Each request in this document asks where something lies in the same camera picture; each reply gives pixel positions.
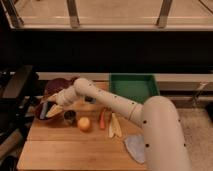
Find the green bin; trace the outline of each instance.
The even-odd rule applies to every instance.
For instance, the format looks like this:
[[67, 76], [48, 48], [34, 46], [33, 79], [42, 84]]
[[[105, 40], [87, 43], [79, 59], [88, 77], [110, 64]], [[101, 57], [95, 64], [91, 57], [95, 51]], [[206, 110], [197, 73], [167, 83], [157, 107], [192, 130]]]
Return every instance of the green bin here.
[[144, 103], [149, 97], [160, 95], [154, 75], [110, 74], [109, 90], [117, 95]]

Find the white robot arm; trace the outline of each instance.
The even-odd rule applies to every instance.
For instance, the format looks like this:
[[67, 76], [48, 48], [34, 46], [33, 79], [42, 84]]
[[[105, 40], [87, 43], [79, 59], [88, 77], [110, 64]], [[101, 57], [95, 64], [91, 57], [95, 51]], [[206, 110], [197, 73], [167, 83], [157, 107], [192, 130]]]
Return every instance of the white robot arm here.
[[144, 105], [97, 88], [85, 78], [60, 91], [56, 103], [71, 104], [79, 96], [97, 99], [112, 111], [143, 128], [145, 153], [151, 171], [190, 171], [180, 118], [173, 103], [162, 96], [149, 98]]

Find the orange carrot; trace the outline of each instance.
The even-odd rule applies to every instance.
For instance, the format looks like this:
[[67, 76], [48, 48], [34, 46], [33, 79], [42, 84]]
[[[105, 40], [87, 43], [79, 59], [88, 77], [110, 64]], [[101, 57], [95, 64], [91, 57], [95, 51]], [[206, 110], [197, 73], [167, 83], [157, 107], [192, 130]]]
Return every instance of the orange carrot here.
[[106, 108], [102, 108], [101, 113], [100, 113], [100, 120], [99, 120], [99, 128], [100, 129], [105, 129], [105, 119], [104, 119], [104, 113], [106, 112]]

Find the gray cloth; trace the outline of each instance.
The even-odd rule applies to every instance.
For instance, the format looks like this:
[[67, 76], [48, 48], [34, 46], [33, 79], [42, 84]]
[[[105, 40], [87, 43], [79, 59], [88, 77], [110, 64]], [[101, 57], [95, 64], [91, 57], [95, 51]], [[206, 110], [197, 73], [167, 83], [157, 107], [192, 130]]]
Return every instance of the gray cloth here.
[[125, 140], [127, 151], [138, 163], [145, 162], [145, 146], [142, 135], [130, 135]]

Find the wooden table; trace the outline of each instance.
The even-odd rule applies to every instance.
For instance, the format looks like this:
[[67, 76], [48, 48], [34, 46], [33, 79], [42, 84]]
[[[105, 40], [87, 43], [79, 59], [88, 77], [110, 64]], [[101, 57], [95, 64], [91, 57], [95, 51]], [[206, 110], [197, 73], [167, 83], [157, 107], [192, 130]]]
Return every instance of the wooden table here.
[[[97, 83], [107, 89], [106, 82]], [[142, 130], [118, 115], [123, 137], [108, 138], [110, 111], [105, 115], [106, 129], [100, 130], [98, 118], [102, 104], [90, 104], [83, 99], [70, 106], [77, 118], [88, 116], [92, 129], [88, 133], [69, 126], [63, 116], [50, 121], [35, 119], [24, 145], [17, 168], [30, 170], [146, 170], [145, 164], [134, 161], [124, 146], [123, 140]]]

